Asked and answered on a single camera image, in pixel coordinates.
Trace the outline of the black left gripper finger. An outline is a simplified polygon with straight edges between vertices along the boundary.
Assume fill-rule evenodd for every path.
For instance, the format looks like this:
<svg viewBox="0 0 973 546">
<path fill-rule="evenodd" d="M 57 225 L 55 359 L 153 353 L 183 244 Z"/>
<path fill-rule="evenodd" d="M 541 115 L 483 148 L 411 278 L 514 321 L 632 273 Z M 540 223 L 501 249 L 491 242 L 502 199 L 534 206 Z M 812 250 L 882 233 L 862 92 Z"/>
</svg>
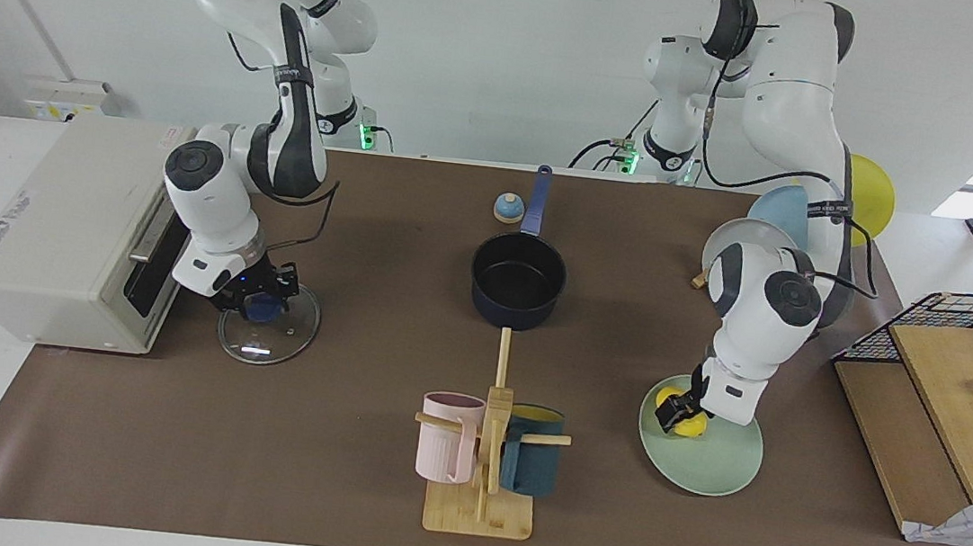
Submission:
<svg viewBox="0 0 973 546">
<path fill-rule="evenodd" d="M 686 436 L 690 432 L 685 430 L 685 427 L 691 425 L 691 419 L 697 417 L 700 417 L 700 412 L 695 412 L 694 410 L 663 407 L 660 427 L 662 431 L 668 434 L 682 428 L 684 430 L 684 436 Z"/>
<path fill-rule="evenodd" d="M 663 387 L 659 390 L 657 414 L 660 416 L 691 417 L 689 392 L 684 389 Z"/>
</svg>

